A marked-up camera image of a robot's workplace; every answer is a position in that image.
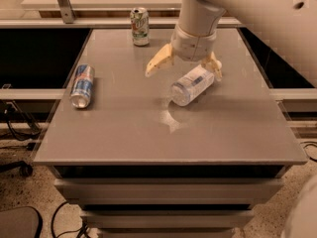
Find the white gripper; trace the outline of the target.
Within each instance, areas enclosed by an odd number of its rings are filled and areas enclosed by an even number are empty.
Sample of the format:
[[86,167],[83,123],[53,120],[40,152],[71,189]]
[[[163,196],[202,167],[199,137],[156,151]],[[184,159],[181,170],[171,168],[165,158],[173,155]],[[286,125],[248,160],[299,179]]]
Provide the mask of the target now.
[[192,36],[175,26],[170,44],[164,45],[148,62],[145,76],[154,75],[161,67],[173,62],[173,55],[186,61],[199,61],[201,66],[214,73],[217,81],[222,80],[222,64],[213,52],[216,33],[209,36]]

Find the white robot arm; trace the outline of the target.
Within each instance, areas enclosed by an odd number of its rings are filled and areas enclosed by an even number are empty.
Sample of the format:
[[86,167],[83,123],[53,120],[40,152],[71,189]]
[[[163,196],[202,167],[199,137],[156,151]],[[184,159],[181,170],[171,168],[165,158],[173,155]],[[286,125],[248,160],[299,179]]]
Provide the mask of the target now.
[[182,0],[170,43],[149,61],[151,76],[174,57],[199,61],[221,76],[213,52],[224,13],[243,23],[311,84],[317,84],[317,0]]

